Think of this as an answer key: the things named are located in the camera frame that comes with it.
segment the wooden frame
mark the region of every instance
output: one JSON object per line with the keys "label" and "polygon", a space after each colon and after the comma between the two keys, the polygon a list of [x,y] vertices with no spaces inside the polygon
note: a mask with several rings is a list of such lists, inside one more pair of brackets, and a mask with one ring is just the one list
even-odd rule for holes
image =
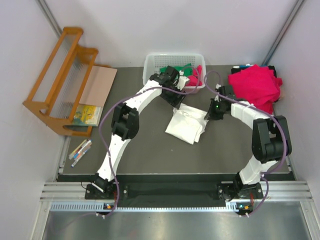
{"label": "wooden frame", "polygon": [[[76,113],[79,101],[87,84],[90,72],[98,54],[96,48],[83,47],[78,44],[80,37],[83,34],[83,30],[80,27],[65,27],[63,29],[62,35],[56,43],[52,53],[50,54],[48,60],[46,61],[38,79],[36,80],[33,88],[30,91],[27,99],[23,102],[23,105],[27,107],[34,115],[36,115],[41,121],[43,121],[49,128],[55,131],[59,135],[67,136],[82,136],[89,137],[91,135],[92,126],[83,127],[86,128],[86,131],[77,131],[67,128],[71,126],[74,115]],[[62,46],[63,42],[66,41],[66,38],[72,39],[69,44],[69,50],[66,54],[65,59],[52,82],[51,88],[48,91],[46,98],[43,101],[36,101],[34,97],[39,90],[41,83],[45,75],[48,72],[49,67],[53,63],[53,60]],[[66,81],[66,78],[70,72],[72,65],[75,63],[75,60],[79,61],[81,64],[87,65],[87,69],[84,75],[84,78],[80,84],[78,93],[76,94],[75,100],[72,105],[72,109],[66,118],[57,118],[50,116],[53,107],[57,101],[58,95],[62,90],[62,87]]]}

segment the white wall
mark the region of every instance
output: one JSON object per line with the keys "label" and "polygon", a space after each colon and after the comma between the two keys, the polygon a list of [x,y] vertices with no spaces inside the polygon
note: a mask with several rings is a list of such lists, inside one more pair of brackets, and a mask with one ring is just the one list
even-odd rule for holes
{"label": "white wall", "polygon": [[276,112],[286,116],[291,159],[307,180],[320,212],[320,1],[307,0],[271,60],[283,79],[285,97]]}
{"label": "white wall", "polygon": [[24,240],[63,139],[22,102],[57,37],[34,0],[2,1],[0,22],[0,238]]}
{"label": "white wall", "polygon": [[208,65],[261,63],[295,0],[46,0],[61,27],[113,67],[150,52],[197,52]]}

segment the green cloth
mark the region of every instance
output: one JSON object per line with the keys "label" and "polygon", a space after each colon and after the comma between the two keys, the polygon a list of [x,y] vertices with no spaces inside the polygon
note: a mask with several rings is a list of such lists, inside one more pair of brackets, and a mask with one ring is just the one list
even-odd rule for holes
{"label": "green cloth", "polygon": [[[187,64],[187,65],[184,65],[184,66],[174,66],[174,68],[178,71],[182,71],[182,69],[184,69],[185,67],[188,67],[186,68],[184,71],[183,71],[183,76],[191,76],[192,75],[192,68],[191,68],[191,63]],[[166,71],[166,67],[162,67],[160,68],[160,73],[164,73]]]}

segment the white cloth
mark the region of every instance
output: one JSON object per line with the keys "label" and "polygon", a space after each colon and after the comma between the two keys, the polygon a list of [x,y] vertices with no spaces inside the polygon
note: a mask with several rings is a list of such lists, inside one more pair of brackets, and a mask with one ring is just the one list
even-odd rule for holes
{"label": "white cloth", "polygon": [[181,103],[179,109],[173,109],[173,117],[165,132],[189,144],[198,143],[208,122],[204,119],[206,114],[205,111]]}

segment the brown cardboard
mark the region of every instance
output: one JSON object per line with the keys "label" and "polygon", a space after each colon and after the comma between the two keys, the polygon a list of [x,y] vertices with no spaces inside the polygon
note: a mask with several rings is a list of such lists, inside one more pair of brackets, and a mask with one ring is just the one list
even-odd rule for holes
{"label": "brown cardboard", "polygon": [[79,103],[103,107],[116,73],[114,68],[93,66]]}

